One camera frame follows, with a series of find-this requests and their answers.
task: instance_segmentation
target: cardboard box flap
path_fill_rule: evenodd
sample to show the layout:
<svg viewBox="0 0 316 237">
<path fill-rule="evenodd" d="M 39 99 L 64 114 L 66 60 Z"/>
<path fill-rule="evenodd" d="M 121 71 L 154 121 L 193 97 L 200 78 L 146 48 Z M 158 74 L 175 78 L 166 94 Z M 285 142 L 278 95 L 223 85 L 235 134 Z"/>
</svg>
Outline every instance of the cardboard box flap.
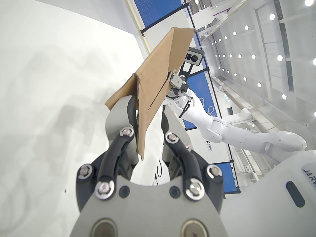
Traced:
<svg viewBox="0 0 316 237">
<path fill-rule="evenodd" d="M 126 96 L 135 96 L 137 101 L 137 76 L 134 73 L 128 81 L 117 91 L 115 92 L 105 103 L 105 105 L 111 110 L 116 102 L 120 98 L 126 97 Z"/>
<path fill-rule="evenodd" d="M 168 76 L 168 72 L 175 73 L 179 70 L 193 35 L 194 29 L 171 28 L 136 73 L 106 102 L 111 110 L 120 98 L 137 96 L 137 149 L 141 159 L 144 158 L 147 128 L 170 89 L 171 75 Z"/>
<path fill-rule="evenodd" d="M 175 70 L 182 66 L 193 35 L 194 29 L 174 28 L 174 37 L 170 50 L 168 71 Z"/>
</svg>

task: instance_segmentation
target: round connector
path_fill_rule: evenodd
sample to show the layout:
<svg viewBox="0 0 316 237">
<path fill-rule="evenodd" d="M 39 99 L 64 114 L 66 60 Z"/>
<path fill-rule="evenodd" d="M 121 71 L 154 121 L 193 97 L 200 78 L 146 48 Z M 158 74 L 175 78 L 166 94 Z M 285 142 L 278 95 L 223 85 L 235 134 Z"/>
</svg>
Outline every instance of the round connector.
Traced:
<svg viewBox="0 0 316 237">
<path fill-rule="evenodd" d="M 91 230 L 91 237 L 117 237 L 118 228 L 114 221 L 105 218 L 97 221 Z"/>
<path fill-rule="evenodd" d="M 188 220 L 182 227 L 181 237 L 207 237 L 205 226 L 198 220 Z"/>
</svg>

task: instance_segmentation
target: yellow stripe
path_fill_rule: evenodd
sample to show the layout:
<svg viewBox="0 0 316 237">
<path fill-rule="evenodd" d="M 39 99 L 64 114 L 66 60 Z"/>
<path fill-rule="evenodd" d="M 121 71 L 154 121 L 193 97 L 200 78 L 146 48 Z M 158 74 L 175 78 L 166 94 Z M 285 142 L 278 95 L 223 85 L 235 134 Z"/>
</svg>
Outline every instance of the yellow stripe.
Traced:
<svg viewBox="0 0 316 237">
<path fill-rule="evenodd" d="M 130 9 L 130 12 L 132 13 L 132 16 L 133 16 L 134 22 L 135 22 L 136 25 L 137 25 L 137 28 L 138 28 L 138 30 L 140 31 L 140 27 L 139 27 L 139 25 L 138 25 L 138 23 L 137 23 L 137 21 L 136 21 L 136 19 L 135 19 L 135 17 L 134 17 L 133 11 L 131 10 L 131 7 L 130 7 L 128 1 L 127 1 L 127 0 L 125 0 L 125 1 L 126 1 L 127 5 L 128 5 L 128 8 Z M 132 7 L 133 7 L 134 13 L 136 14 L 136 17 L 137 17 L 138 21 L 141 22 L 141 21 L 139 20 L 139 17 L 138 17 L 138 15 L 137 15 L 136 11 L 135 11 L 135 8 L 134 8 L 134 6 L 133 6 L 133 3 L 131 2 L 131 0 L 129 0 L 129 1 L 130 1 L 131 5 L 132 5 Z M 144 41 L 144 44 L 145 44 L 145 46 L 146 46 L 146 49 L 147 49 L 148 54 L 150 54 L 150 52 L 152 51 L 152 48 L 151 48 L 151 46 L 150 46 L 150 43 L 149 43 L 149 41 L 148 41 L 146 35 L 145 35 L 145 38 L 146 38 L 147 43 L 148 43 L 148 45 L 149 45 L 149 47 L 150 47 L 150 50 L 148 49 L 148 46 L 147 46 L 147 44 L 146 44 L 146 42 L 145 42 L 145 40 L 144 40 L 144 37 L 143 37 L 142 35 L 141 35 L 141 38 L 142 38 L 143 41 Z"/>
</svg>

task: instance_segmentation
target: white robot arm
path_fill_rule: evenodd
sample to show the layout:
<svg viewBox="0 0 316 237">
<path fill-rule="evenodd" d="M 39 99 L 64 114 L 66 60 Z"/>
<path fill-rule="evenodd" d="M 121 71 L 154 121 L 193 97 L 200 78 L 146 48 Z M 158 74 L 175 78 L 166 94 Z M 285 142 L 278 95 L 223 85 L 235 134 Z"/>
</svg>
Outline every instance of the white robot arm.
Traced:
<svg viewBox="0 0 316 237">
<path fill-rule="evenodd" d="M 192 90 L 187 89 L 185 93 L 179 91 L 175 95 L 175 89 L 171 88 L 163 104 L 168 105 L 178 116 L 182 115 L 184 120 L 193 123 L 206 140 L 214 143 L 225 142 L 262 154 L 274 165 L 306 148 L 306 141 L 295 133 L 257 133 L 228 126 L 223 119 L 208 115 Z"/>
</svg>

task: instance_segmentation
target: metal screw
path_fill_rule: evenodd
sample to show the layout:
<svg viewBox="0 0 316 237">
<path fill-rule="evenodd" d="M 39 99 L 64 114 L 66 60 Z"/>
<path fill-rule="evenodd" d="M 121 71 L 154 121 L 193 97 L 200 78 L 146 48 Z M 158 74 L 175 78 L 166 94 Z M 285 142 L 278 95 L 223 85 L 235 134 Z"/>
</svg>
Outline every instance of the metal screw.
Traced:
<svg viewBox="0 0 316 237">
<path fill-rule="evenodd" d="M 176 137 L 176 135 L 175 135 L 175 134 L 171 134 L 171 135 L 169 135 L 169 136 L 168 136 L 168 138 L 169 138 L 169 140 L 170 140 L 170 141 L 172 141 L 172 142 L 175 142 L 175 141 L 176 141 L 176 139 L 177 139 L 177 137 Z"/>
<path fill-rule="evenodd" d="M 108 182 L 102 182 L 98 188 L 100 194 L 107 194 L 110 191 L 110 185 Z"/>
<path fill-rule="evenodd" d="M 220 169 L 219 169 L 218 167 L 213 167 L 213 168 L 211 169 L 211 172 L 212 172 L 213 175 L 219 176 L 219 174 L 220 174 Z"/>
<path fill-rule="evenodd" d="M 172 132 L 169 132 L 166 134 L 166 141 L 170 144 L 175 144 L 179 141 L 179 138 Z"/>
<path fill-rule="evenodd" d="M 128 128 L 123 129 L 123 135 L 128 136 L 132 131 Z"/>
<path fill-rule="evenodd" d="M 186 149 L 188 149 L 189 151 L 191 151 L 191 149 L 190 149 L 190 147 L 189 147 L 189 145 L 188 145 L 187 143 L 184 143 L 184 145 L 185 145 Z"/>
<path fill-rule="evenodd" d="M 114 193 L 114 188 L 115 185 L 113 180 L 111 180 L 109 183 L 99 181 L 96 184 L 95 194 L 98 199 L 105 200 L 112 196 L 112 194 Z"/>
<path fill-rule="evenodd" d="M 122 130 L 119 132 L 120 136 L 129 136 L 132 137 L 134 135 L 134 130 L 131 127 L 124 127 Z"/>
<path fill-rule="evenodd" d="M 82 176 L 87 176 L 88 173 L 89 173 L 89 167 L 83 167 L 80 169 L 80 172 L 79 172 L 79 174 Z"/>
<path fill-rule="evenodd" d="M 196 178 L 191 178 L 190 181 L 191 184 L 189 186 L 189 189 L 185 190 L 187 197 L 193 201 L 201 200 L 205 194 L 203 184 Z"/>
<path fill-rule="evenodd" d="M 223 172 L 221 171 L 221 169 L 214 164 L 208 165 L 206 168 L 206 172 L 211 179 L 214 179 L 215 176 L 223 176 Z"/>
<path fill-rule="evenodd" d="M 190 184 L 190 192 L 195 195 L 198 196 L 201 193 L 201 187 L 198 183 L 192 183 Z"/>
<path fill-rule="evenodd" d="M 90 164 L 85 164 L 80 167 L 78 178 L 84 180 L 92 174 L 92 166 Z"/>
</svg>

